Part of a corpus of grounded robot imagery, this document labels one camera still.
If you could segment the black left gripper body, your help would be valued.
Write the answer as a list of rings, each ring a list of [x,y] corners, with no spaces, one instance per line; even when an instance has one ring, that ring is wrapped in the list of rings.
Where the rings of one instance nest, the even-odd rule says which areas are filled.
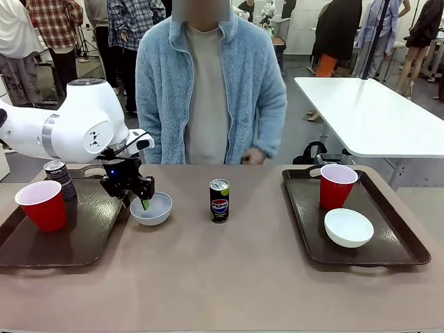
[[[131,191],[141,200],[150,200],[155,193],[155,178],[142,176],[139,157],[127,157],[103,164],[105,175],[100,183],[111,196],[123,200]]]

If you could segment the person's left hand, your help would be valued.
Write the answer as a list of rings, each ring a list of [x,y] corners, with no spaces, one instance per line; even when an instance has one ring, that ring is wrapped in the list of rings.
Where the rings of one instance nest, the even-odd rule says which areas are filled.
[[[267,156],[263,151],[256,147],[252,147],[245,150],[241,158],[241,164],[261,165],[266,159]]]

